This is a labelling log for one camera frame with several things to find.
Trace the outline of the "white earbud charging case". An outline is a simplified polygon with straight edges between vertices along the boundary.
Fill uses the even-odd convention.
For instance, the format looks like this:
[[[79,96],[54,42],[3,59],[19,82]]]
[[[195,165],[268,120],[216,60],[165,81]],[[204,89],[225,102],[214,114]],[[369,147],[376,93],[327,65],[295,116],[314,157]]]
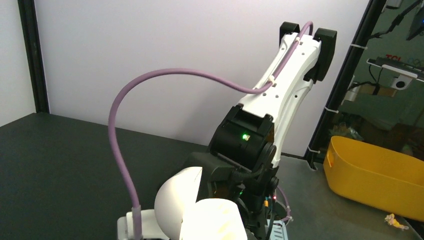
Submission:
[[[159,188],[154,212],[171,240],[246,240],[238,206],[223,198],[198,200],[203,169],[187,167]]]

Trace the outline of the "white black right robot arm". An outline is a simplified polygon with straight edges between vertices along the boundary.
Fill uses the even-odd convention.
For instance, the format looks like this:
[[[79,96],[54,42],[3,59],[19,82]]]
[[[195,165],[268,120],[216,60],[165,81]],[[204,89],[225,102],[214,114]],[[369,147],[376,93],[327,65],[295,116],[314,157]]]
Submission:
[[[334,57],[337,31],[284,22],[271,65],[218,125],[206,152],[193,152],[184,167],[201,167],[197,198],[235,204],[241,234],[267,240],[275,217],[276,176],[294,115],[313,85],[322,81]]]

